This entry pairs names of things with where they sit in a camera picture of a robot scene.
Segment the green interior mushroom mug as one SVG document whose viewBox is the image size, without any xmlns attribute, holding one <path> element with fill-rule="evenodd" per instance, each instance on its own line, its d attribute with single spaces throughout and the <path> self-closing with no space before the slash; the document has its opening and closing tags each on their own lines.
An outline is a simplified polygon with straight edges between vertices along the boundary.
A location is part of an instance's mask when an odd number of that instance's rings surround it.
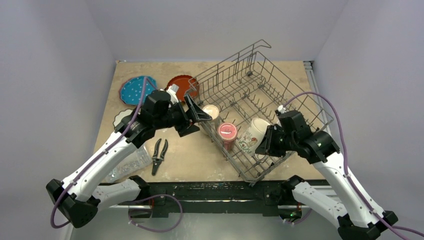
<svg viewBox="0 0 424 240">
<path fill-rule="evenodd" d="M 242 152 L 254 156 L 256 149 L 263 141 L 267 127 L 271 124 L 259 117 L 251 120 L 248 128 L 240 135 L 236 144 Z"/>
</svg>

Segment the tall cream seahorse cup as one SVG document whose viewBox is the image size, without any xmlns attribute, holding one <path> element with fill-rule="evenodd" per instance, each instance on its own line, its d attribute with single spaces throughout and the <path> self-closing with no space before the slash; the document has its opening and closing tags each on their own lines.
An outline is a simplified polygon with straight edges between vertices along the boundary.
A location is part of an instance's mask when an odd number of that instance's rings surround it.
<svg viewBox="0 0 424 240">
<path fill-rule="evenodd" d="M 216 131 L 219 127 L 220 123 L 220 109 L 213 105 L 208 104 L 202 107 L 202 110 L 210 115 L 212 117 L 212 120 L 209 121 L 209 125 L 211 126 L 211 129 Z"/>
</svg>

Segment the pink ghost pattern mug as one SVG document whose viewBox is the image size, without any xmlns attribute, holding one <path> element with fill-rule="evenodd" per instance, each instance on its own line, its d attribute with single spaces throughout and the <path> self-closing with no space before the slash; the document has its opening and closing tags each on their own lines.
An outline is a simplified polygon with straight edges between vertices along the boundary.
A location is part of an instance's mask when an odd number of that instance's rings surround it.
<svg viewBox="0 0 424 240">
<path fill-rule="evenodd" d="M 224 149 L 231 151 L 238 136 L 237 127 L 232 123 L 224 122 L 218 127 L 217 133 L 223 142 Z"/>
</svg>

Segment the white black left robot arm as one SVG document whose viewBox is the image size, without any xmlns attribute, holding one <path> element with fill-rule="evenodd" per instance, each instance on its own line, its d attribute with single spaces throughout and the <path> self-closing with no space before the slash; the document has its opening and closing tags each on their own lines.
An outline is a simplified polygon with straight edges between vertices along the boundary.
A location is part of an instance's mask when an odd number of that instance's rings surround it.
<svg viewBox="0 0 424 240">
<path fill-rule="evenodd" d="M 198 123 L 212 117 L 191 98 L 184 97 L 188 108 L 173 100 L 170 91 L 154 90 L 143 97 L 136 109 L 115 127 L 103 146 L 81 167 L 62 180 L 52 179 L 46 190 L 54 204 L 50 225 L 58 229 L 55 213 L 60 211 L 68 224 L 85 226 L 108 207 L 124 202 L 146 203 L 152 196 L 150 187 L 139 176 L 110 185 L 103 179 L 122 160 L 155 136 L 157 130 L 174 128 L 180 137 L 199 131 Z"/>
</svg>

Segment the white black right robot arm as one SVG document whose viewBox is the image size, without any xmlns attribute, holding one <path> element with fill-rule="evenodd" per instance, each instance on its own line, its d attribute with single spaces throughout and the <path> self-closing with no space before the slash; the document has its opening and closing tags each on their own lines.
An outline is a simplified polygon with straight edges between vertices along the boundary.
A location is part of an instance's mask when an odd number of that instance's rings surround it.
<svg viewBox="0 0 424 240">
<path fill-rule="evenodd" d="M 276 110 L 278 123 L 267 127 L 257 154 L 284 157 L 296 152 L 318 170 L 339 201 L 317 192 L 306 180 L 294 175 L 281 185 L 280 196 L 288 204 L 309 206 L 331 222 L 343 240 L 375 240 L 399 219 L 384 210 L 362 187 L 345 165 L 334 139 L 326 131 L 312 131 L 297 110 Z"/>
</svg>

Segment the orange fluted plate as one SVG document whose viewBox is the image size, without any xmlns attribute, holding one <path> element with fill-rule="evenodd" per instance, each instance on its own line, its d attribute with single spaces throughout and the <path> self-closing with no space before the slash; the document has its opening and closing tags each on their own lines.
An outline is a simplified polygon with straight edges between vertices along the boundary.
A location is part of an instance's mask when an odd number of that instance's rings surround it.
<svg viewBox="0 0 424 240">
<path fill-rule="evenodd" d="M 181 102 L 185 102 L 184 96 L 185 94 L 189 94 L 192 99 L 195 99 L 199 95 L 199 82 L 197 79 L 190 75 L 178 75 L 173 77 L 166 86 L 166 90 L 172 85 L 178 86 L 178 90 L 176 91 L 176 97 Z"/>
</svg>

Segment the blue polka dot plate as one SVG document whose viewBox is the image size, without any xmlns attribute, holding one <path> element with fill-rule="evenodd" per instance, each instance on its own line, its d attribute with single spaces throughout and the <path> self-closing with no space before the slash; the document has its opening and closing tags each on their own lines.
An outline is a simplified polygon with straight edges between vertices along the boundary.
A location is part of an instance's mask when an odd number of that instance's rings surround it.
<svg viewBox="0 0 424 240">
<path fill-rule="evenodd" d="M 130 78 L 119 90 L 120 100 L 126 105 L 137 106 L 143 94 L 143 100 L 146 96 L 157 89 L 157 82 L 151 76 L 140 75 Z"/>
</svg>

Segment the clear plastic screw box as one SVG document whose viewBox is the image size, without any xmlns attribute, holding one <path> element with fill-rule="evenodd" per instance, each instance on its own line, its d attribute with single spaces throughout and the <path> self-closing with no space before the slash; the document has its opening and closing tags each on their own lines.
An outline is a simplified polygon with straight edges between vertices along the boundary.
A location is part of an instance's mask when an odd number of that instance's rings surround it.
<svg viewBox="0 0 424 240">
<path fill-rule="evenodd" d="M 122 160 L 105 178 L 107 183 L 114 183 L 123 177 L 126 177 L 134 172 L 137 172 L 153 162 L 152 157 L 142 145 L 135 152 L 131 153 Z"/>
</svg>

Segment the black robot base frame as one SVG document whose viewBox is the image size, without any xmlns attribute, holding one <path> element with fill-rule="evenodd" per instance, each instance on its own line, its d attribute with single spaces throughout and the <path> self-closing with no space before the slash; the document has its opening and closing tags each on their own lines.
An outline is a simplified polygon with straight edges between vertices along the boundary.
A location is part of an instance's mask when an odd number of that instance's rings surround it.
<svg viewBox="0 0 424 240">
<path fill-rule="evenodd" d="M 151 182 L 137 201 L 121 203 L 135 218 L 166 218 L 171 213 L 259 214 L 289 222 L 310 214 L 311 210 L 294 200 L 285 180 Z"/>
</svg>

